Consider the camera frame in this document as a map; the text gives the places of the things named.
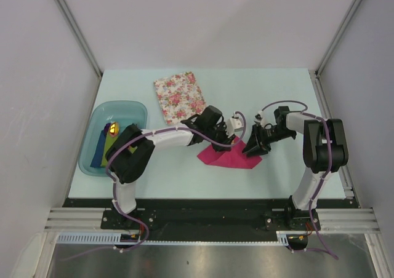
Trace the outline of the magenta paper napkin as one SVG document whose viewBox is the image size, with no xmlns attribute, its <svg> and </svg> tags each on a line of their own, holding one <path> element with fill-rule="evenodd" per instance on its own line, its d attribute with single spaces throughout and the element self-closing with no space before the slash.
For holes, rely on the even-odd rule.
<svg viewBox="0 0 394 278">
<path fill-rule="evenodd" d="M 225 167 L 231 169 L 253 169 L 262 162 L 262 158 L 247 157 L 242 153 L 246 144 L 241 140 L 230 151 L 217 152 L 210 145 L 201 151 L 197 158 L 206 165 Z"/>
</svg>

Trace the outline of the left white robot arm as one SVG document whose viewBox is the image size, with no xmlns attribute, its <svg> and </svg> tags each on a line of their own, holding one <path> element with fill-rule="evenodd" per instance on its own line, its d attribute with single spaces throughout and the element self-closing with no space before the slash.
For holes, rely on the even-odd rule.
<svg viewBox="0 0 394 278">
<path fill-rule="evenodd" d="M 115 222 L 124 229 L 135 224 L 136 181 L 143 175 L 154 151 L 191 146 L 203 140 L 211 142 L 217 152 L 229 151 L 236 129 L 242 126 L 238 117 L 225 120 L 214 106 L 164 129 L 140 129 L 136 124 L 127 126 L 105 154 L 105 171 L 113 180 Z"/>
</svg>

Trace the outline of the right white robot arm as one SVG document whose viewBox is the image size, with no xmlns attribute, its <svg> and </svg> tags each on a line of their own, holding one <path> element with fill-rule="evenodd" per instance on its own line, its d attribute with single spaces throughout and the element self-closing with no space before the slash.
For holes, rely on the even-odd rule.
<svg viewBox="0 0 394 278">
<path fill-rule="evenodd" d="M 299 229 L 306 222 L 303 211 L 313 210 L 327 180 L 348 162 L 347 140 L 340 119 L 324 119 L 304 111 L 291 111 L 280 106 L 274 111 L 276 124 L 264 122 L 263 112 L 255 117 L 243 154 L 263 156 L 271 151 L 271 144 L 303 136 L 302 157 L 304 175 L 295 193 L 290 196 L 291 210 L 284 214 L 290 229 Z"/>
</svg>

